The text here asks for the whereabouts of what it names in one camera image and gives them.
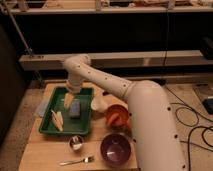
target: cable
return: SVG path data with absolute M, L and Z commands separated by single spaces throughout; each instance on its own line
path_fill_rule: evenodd
M 165 56 L 164 56 L 164 59 L 163 59 L 163 63 L 162 63 L 162 78 L 163 79 L 163 76 L 164 76 L 164 71 L 165 71 L 165 66 L 166 66 L 166 59 L 167 59 L 167 53 L 168 53 L 168 47 L 169 47 L 169 13 L 168 13 L 168 7 L 166 7 L 166 19 L 167 19 L 167 29 L 166 29 L 166 44 L 165 44 Z
M 189 169 L 189 171 L 191 171 L 191 155 L 190 155 L 190 139 L 191 139 L 191 135 L 192 135 L 192 133 L 196 130 L 196 129 L 200 129 L 200 128 L 204 128 L 204 131 L 203 132 L 205 132 L 206 130 L 211 130 L 211 131 L 213 131 L 211 128 L 212 128 L 212 126 L 211 127 L 206 127 L 206 126 L 197 126 L 197 127 L 194 127 L 194 128 L 192 128 L 191 130 L 190 130 L 190 132 L 189 132 L 189 135 L 188 135 L 188 140 L 187 140 L 187 154 L 188 154 L 188 169 Z
M 180 142 L 181 142 L 181 143 L 188 144 L 187 141 L 180 140 Z M 199 144 L 196 144 L 196 143 L 193 143 L 193 142 L 190 142 L 190 145 L 193 145 L 193 146 L 195 146 L 195 147 L 201 148 L 201 149 L 206 150 L 206 151 L 209 151 L 209 152 L 213 152 L 213 150 L 208 149 L 208 148 L 206 148 L 206 147 L 203 147 L 203 146 L 201 146 L 201 145 L 199 145 Z
M 212 148 L 213 148 L 213 145 L 209 144 L 209 143 L 206 141 L 206 138 L 205 138 L 205 133 L 206 133 L 206 131 L 210 130 L 210 131 L 213 132 L 213 129 L 212 129 L 212 128 L 213 128 L 213 126 L 210 126 L 210 127 L 208 127 L 208 128 L 205 128 L 204 131 L 202 132 L 201 136 L 202 136 L 202 139 L 203 139 L 204 143 L 205 143 L 206 145 L 208 145 L 209 147 L 212 147 Z
M 187 104 L 185 101 L 183 101 L 180 97 L 178 97 L 172 90 L 170 90 L 167 86 L 165 86 L 165 88 L 171 93 L 173 94 L 178 100 L 180 100 L 184 105 L 186 105 L 187 107 L 189 107 L 193 112 L 195 112 L 197 115 L 199 115 L 201 118 L 209 121 L 209 122 L 213 122 L 213 120 L 206 118 L 205 116 L 203 116 L 200 112 L 198 112 L 196 109 L 194 109 L 193 107 L 191 107 L 189 104 Z
M 192 108 L 190 108 L 190 107 L 188 107 L 188 106 L 186 106 L 185 104 L 182 104 L 182 103 L 171 103 L 171 104 L 177 104 L 177 105 L 182 105 L 181 107 L 178 107 L 176 110 L 175 110 L 175 116 L 176 116 L 176 118 L 177 118 L 177 120 L 181 123 L 181 124 L 183 124 L 183 125 L 185 125 L 185 126 L 188 126 L 188 127 L 195 127 L 195 126 L 197 126 L 198 124 L 199 124 L 199 121 L 200 121 L 200 119 L 199 119 L 199 117 L 198 117 L 198 114 L 197 114 L 197 112 L 196 111 L 194 111 Z M 187 123 L 185 123 L 185 122 L 183 122 L 181 119 L 180 119 L 180 117 L 179 117 L 179 111 L 181 111 L 181 110 L 189 110 L 189 111 L 191 111 L 191 112 L 193 112 L 193 114 L 196 116 L 196 122 L 194 123 L 194 124 L 187 124 Z

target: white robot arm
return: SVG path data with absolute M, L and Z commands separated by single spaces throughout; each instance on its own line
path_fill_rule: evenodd
M 138 168 L 142 171 L 184 171 L 175 122 L 167 95 L 152 81 L 132 82 L 96 70 L 86 54 L 64 62 L 71 93 L 77 93 L 86 78 L 128 104 Z

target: fork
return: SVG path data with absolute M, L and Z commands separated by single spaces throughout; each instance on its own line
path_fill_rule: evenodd
M 90 163 L 90 162 L 93 162 L 94 159 L 95 159 L 94 156 L 89 156 L 89 157 L 85 157 L 81 160 L 60 162 L 59 165 L 65 166 L 65 165 L 76 164 L 76 163 Z

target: floor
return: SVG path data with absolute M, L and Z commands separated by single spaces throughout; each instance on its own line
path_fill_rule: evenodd
M 0 171 L 17 171 L 44 89 L 27 89 L 0 148 Z

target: green plastic tray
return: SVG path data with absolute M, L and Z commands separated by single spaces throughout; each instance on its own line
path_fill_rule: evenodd
M 70 118 L 69 110 L 64 108 L 64 97 L 67 92 L 65 87 L 54 89 L 39 128 L 40 133 L 50 135 L 87 135 L 89 133 L 93 88 L 82 88 L 81 92 L 74 97 L 80 100 L 80 118 Z M 64 125 L 61 132 L 52 123 L 51 109 L 62 113 Z

